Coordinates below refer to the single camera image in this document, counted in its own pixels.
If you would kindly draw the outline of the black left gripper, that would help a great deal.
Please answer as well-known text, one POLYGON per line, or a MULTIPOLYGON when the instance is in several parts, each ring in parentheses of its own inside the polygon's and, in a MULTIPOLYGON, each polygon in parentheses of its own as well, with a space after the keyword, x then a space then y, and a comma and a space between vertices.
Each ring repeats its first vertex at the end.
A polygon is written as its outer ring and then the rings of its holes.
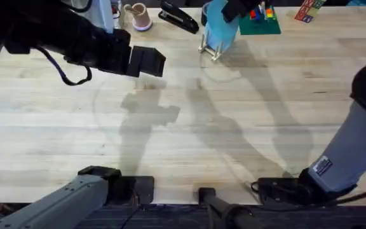
POLYGON ((138 78, 140 73, 162 77, 166 57, 157 49, 130 47, 131 35, 123 29, 112 34, 96 28, 88 39, 84 62, 89 67, 114 74, 126 74, 138 78), (130 61, 131 51, 137 54, 137 62, 130 61))

